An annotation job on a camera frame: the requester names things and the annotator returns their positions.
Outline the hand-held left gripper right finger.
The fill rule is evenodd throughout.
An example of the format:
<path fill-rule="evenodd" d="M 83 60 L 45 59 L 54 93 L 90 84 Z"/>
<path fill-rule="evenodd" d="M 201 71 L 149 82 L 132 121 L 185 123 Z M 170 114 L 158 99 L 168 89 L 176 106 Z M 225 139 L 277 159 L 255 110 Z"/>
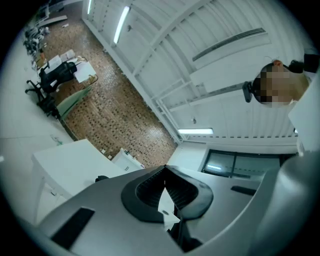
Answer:
<path fill-rule="evenodd" d="M 178 166 L 173 169 L 196 179 L 213 194 L 205 213 L 185 223 L 193 239 L 203 244 L 250 244 L 267 209 L 264 183 L 220 177 Z"/>

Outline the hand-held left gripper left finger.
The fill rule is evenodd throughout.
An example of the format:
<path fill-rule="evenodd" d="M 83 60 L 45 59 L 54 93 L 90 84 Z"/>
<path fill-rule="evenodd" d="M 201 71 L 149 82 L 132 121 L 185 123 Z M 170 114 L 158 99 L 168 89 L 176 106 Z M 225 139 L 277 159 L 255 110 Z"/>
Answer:
<path fill-rule="evenodd" d="M 94 183 L 50 212 L 38 225 L 51 238 L 81 207 L 94 211 L 70 248 L 80 256 L 182 256 L 184 252 L 165 232 L 163 224 L 142 222 L 123 206 L 125 185 L 154 167 Z"/>

